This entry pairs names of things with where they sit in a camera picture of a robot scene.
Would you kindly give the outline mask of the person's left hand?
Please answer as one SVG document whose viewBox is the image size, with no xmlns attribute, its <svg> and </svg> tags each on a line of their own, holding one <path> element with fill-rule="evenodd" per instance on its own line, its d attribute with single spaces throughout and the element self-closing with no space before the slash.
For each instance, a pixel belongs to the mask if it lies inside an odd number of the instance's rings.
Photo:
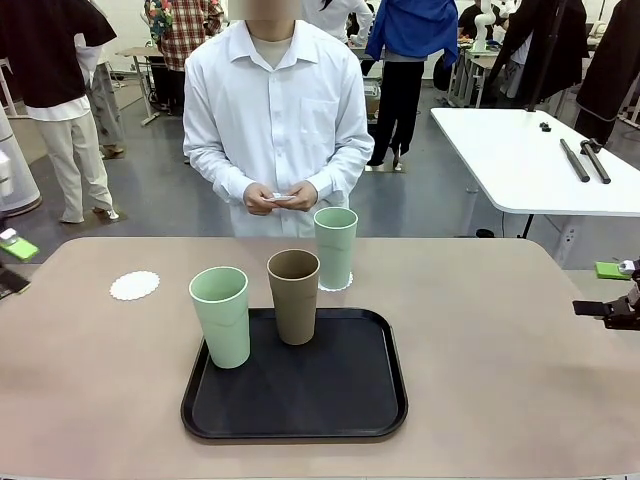
<svg viewBox="0 0 640 480">
<path fill-rule="evenodd" d="M 316 188 L 307 180 L 294 185 L 288 196 L 291 196 L 291 199 L 287 200 L 283 207 L 295 211 L 308 212 L 318 200 Z"/>
</svg>

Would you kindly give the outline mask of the person's right hand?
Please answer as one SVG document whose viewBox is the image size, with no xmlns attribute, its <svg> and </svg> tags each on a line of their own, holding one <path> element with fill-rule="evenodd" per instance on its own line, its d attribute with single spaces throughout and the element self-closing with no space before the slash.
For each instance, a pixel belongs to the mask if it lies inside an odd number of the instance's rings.
<svg viewBox="0 0 640 480">
<path fill-rule="evenodd" d="M 280 205 L 273 201 L 273 192 L 265 185 L 251 183 L 244 191 L 243 201 L 247 211 L 255 216 L 267 216 Z"/>
</svg>

